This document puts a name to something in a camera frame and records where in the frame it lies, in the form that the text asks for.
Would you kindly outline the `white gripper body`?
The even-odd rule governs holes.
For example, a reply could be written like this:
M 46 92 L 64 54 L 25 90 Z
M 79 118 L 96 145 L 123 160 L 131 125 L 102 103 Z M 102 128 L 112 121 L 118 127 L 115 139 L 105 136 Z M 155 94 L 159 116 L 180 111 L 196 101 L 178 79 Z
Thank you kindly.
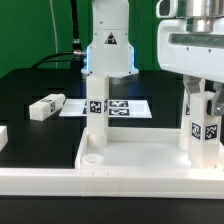
M 189 33 L 184 19 L 163 20 L 157 32 L 163 70 L 224 83 L 224 18 L 211 33 Z

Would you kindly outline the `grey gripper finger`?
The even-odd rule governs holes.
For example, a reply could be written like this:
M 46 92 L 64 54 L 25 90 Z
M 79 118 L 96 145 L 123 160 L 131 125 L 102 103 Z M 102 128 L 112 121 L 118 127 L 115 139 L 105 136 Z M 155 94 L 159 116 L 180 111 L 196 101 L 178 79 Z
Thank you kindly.
M 205 89 L 205 80 L 198 77 L 184 75 L 183 84 L 187 93 L 187 102 L 190 102 L 192 94 L 203 92 Z
M 224 116 L 224 84 L 215 85 L 214 97 L 207 103 L 207 114 Z

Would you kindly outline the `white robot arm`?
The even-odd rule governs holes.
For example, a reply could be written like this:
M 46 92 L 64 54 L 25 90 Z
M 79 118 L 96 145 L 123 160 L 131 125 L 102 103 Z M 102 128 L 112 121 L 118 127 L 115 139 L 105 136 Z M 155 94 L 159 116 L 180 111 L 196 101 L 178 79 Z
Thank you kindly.
M 128 40 L 128 0 L 92 0 L 93 39 L 87 47 L 91 73 L 121 78 L 136 74 Z M 224 0 L 159 0 L 157 59 L 161 69 L 179 73 L 188 94 L 202 79 L 214 82 L 208 113 L 224 116 Z

